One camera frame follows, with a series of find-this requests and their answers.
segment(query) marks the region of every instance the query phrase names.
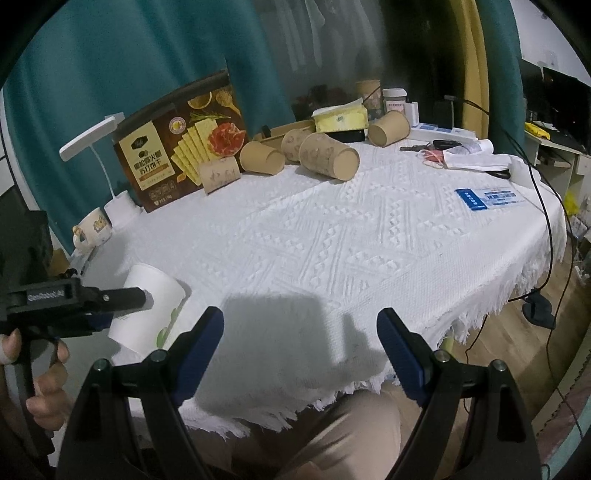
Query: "wooden floor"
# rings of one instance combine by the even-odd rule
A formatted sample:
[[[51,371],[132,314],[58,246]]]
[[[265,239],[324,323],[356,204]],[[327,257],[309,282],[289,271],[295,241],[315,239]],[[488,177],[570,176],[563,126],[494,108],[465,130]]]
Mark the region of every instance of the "wooden floor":
[[[565,261],[554,267],[552,278],[544,289],[544,296],[556,310],[558,299],[564,289],[570,269],[570,246]],[[559,381],[577,352],[591,319],[591,288],[582,287],[575,273],[570,281],[557,327],[550,341],[550,361],[554,375]],[[488,365],[496,358],[503,359],[511,370],[524,399],[528,414],[533,419],[554,390],[546,360],[546,329],[529,324],[521,313],[522,301],[507,304],[500,314],[489,316],[480,338],[469,352],[471,364]],[[478,331],[470,333],[467,345],[455,344],[453,355],[466,362],[465,351]],[[391,394],[400,405],[402,417],[402,441],[414,428],[420,410],[404,395],[400,387]],[[465,429],[467,414],[462,405],[458,408],[454,431],[447,446],[436,478],[445,478],[452,472]]]

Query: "cracker box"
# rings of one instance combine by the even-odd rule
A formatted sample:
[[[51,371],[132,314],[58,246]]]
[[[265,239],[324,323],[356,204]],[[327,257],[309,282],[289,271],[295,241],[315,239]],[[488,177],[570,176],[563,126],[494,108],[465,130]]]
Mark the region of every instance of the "cracker box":
[[[199,165],[239,158],[248,141],[228,72],[189,83],[113,133],[123,170],[147,212],[202,188]]]

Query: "white lamp base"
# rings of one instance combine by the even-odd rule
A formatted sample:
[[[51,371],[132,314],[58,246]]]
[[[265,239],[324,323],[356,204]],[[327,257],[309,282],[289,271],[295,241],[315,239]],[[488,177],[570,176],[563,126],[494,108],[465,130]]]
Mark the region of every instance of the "white lamp base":
[[[124,190],[105,205],[105,212],[114,230],[121,230],[133,222],[144,210],[138,207]]]

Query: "tablecloth fringe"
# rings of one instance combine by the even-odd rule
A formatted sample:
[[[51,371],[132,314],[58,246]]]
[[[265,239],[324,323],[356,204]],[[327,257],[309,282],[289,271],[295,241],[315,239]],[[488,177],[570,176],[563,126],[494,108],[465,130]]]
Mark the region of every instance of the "tablecloth fringe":
[[[559,228],[553,228],[554,234],[554,263],[562,261],[564,250],[566,248],[566,229],[564,225]],[[488,291],[499,292],[496,296],[485,297],[488,300],[480,303],[465,304],[452,312],[448,312],[440,319],[442,325],[449,325],[453,322],[453,335],[457,341],[465,343],[468,332],[474,328],[482,326],[483,319],[486,314],[499,313],[507,300],[515,295],[522,295],[535,287],[540,277],[544,275],[550,265],[550,253],[548,251],[548,236],[546,234],[540,236],[539,240],[531,245],[526,255],[523,255],[521,262],[515,262],[508,269],[505,275],[496,278],[493,283],[489,283],[483,288]],[[443,339],[449,335],[449,331],[440,332],[436,335],[435,342],[431,343],[431,347],[435,348],[441,344]],[[316,410],[323,410],[329,405],[333,404],[339,394],[352,394],[356,390],[369,390],[379,394],[381,385],[386,381],[398,383],[394,370],[388,362],[382,372],[374,375],[367,381],[353,382],[343,385],[340,389],[332,392],[327,392],[318,400],[312,403],[306,403],[305,400],[298,401],[293,399],[291,405],[282,409],[277,408],[257,408],[250,410],[241,418],[222,419],[220,417],[209,417],[206,430],[219,433],[226,436],[228,432],[232,432],[235,436],[242,437],[249,435],[248,426],[244,425],[242,421],[256,423],[264,428],[279,432],[283,429],[289,429],[289,420],[297,418],[297,413],[304,410],[308,406],[313,406]],[[189,426],[194,428],[204,428],[203,423],[187,422]]]

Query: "white cloth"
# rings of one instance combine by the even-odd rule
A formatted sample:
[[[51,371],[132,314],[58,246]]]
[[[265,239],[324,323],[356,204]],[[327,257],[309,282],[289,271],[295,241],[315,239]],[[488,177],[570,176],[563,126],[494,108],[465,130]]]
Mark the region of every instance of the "white cloth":
[[[201,190],[142,216],[101,247],[86,285],[119,287],[132,264],[145,262],[191,289],[176,333],[209,305],[224,312],[225,332],[196,399],[180,409],[187,425],[243,435],[248,420],[277,430],[338,391],[379,391],[393,373],[376,334],[381,309],[393,307],[435,347],[451,327],[465,339],[516,285],[525,292],[535,284],[548,263],[535,192],[516,187],[532,203],[472,212],[455,189],[508,182],[429,168],[418,154],[398,152],[412,143],[353,144],[361,167],[346,183],[293,165],[274,177],[245,174],[210,196]],[[559,259],[564,219],[541,190]],[[69,363],[80,365],[100,342],[108,343],[105,335],[76,340]],[[113,352],[112,343],[105,348]],[[82,378],[96,358],[82,362]],[[113,360],[139,358],[121,349]],[[131,409],[142,416],[138,403]]]
[[[443,151],[443,160],[447,168],[477,171],[502,171],[511,165],[511,155],[492,153],[472,153],[469,155],[454,155]]]

